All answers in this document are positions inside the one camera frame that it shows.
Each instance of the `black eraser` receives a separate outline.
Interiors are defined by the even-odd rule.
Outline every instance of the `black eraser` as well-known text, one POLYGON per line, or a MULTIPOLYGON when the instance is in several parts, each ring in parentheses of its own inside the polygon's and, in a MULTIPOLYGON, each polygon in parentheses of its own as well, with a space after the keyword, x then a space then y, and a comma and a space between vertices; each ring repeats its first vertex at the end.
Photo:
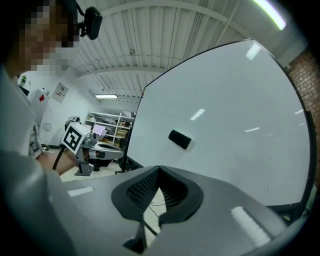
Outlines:
POLYGON ((189 146, 189 144, 191 142, 191 139, 189 137, 183 135, 182 133, 180 133, 176 130, 172 130, 170 132, 169 140, 171 140, 175 144, 179 145, 184 150, 187 149, 187 147, 189 146))

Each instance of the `ceiling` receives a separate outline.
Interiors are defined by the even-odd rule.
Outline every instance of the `ceiling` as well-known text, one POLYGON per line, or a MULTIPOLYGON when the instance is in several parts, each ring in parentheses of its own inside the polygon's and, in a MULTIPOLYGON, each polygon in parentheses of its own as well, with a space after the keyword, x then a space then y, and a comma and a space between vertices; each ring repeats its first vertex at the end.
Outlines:
POLYGON ((280 6, 283 30, 252 0, 77 2, 83 10, 96 7, 103 16, 99 37, 80 40, 73 64, 78 79, 91 95, 117 94, 118 102, 137 103, 143 88, 159 75, 219 45, 253 38, 283 66, 307 45, 280 6))

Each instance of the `whiteboard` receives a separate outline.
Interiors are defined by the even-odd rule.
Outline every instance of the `whiteboard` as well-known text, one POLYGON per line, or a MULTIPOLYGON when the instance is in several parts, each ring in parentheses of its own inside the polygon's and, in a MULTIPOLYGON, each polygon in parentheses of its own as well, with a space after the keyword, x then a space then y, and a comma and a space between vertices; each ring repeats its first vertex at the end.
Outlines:
POLYGON ((203 52, 150 83, 127 156, 144 167, 226 181, 267 206, 299 203, 310 160, 305 114, 273 57, 244 40, 203 52), (172 130, 192 139, 186 150, 168 139, 172 130))

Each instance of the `brick wall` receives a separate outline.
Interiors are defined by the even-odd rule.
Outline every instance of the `brick wall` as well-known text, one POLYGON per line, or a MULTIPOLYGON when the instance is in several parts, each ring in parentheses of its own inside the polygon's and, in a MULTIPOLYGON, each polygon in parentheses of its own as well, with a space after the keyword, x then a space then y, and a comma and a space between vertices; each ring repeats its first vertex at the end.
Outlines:
POLYGON ((317 167, 314 184, 320 190, 320 66, 307 47, 285 68, 297 87, 307 111, 311 111, 316 132, 317 167))

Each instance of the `black mesh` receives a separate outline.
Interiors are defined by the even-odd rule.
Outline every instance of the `black mesh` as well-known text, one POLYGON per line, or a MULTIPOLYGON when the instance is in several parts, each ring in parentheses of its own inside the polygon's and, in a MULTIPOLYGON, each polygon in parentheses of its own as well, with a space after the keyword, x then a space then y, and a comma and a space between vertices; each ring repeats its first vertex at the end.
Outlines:
POLYGON ((142 222, 144 212, 160 188, 167 212, 159 216, 159 225, 187 220, 203 200, 201 188, 192 180, 166 166, 145 167, 141 174, 114 188, 111 199, 124 218, 142 222))
POLYGON ((158 183, 164 197, 167 211, 180 204, 188 195, 187 186, 163 170, 159 172, 158 183))
POLYGON ((158 190, 158 173, 157 169, 140 182, 130 186, 126 191, 129 199, 143 211, 147 209, 151 200, 154 198, 158 190))

